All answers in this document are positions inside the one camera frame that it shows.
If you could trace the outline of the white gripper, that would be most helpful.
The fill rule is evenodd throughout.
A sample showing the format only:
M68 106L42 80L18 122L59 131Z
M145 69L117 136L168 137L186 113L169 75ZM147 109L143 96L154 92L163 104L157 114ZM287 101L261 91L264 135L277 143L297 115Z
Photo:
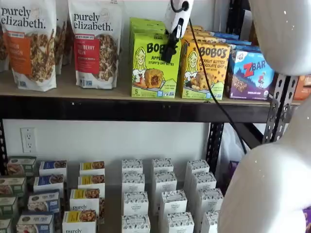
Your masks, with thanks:
M170 62L179 53L180 38L185 34L194 0L170 0L165 14L165 27L169 34L161 60Z

